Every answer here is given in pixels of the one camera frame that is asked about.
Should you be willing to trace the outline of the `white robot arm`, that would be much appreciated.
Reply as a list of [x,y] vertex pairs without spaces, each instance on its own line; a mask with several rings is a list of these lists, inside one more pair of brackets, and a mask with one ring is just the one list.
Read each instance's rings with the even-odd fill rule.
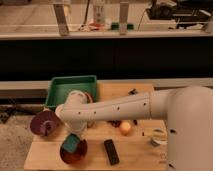
[[57,116],[73,131],[88,121],[159,119],[167,122],[167,170],[213,171],[213,89],[189,86],[85,103],[69,93]]

